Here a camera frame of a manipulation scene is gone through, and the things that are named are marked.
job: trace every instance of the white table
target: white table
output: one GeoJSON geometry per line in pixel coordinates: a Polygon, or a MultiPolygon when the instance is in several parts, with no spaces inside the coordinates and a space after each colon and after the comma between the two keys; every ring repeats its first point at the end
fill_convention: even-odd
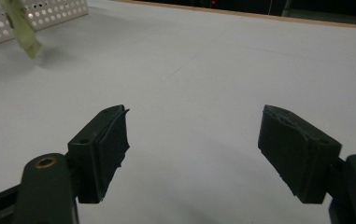
{"type": "Polygon", "coordinates": [[[0,44],[0,191],[100,110],[124,104],[131,148],[81,223],[329,223],[257,148],[265,104],[356,153],[356,28],[91,0],[37,33],[35,60],[0,44]]]}

